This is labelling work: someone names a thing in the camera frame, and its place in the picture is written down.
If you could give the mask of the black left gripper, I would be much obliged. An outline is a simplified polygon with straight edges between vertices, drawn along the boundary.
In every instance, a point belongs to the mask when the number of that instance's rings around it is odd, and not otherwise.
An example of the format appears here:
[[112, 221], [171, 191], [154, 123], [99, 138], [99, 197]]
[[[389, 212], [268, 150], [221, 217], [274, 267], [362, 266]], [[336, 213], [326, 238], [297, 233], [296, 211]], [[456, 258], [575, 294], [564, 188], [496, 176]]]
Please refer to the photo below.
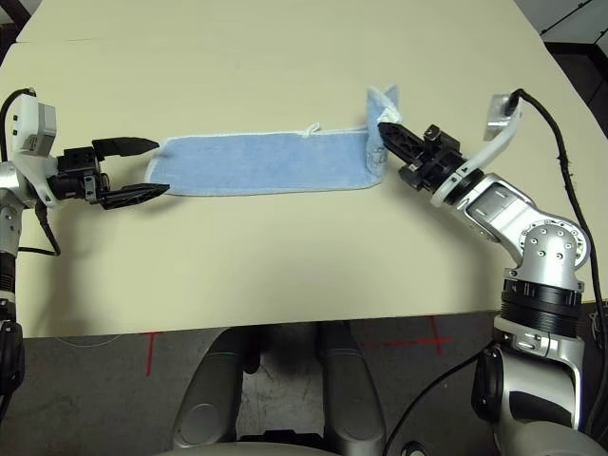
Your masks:
[[92, 146], [69, 148], [57, 158], [57, 172], [49, 188], [58, 200], [80, 199], [104, 209], [137, 205], [169, 190], [169, 184], [140, 183], [110, 190], [109, 177], [101, 170], [105, 157], [137, 156], [159, 147], [157, 142], [136, 137], [93, 140]]

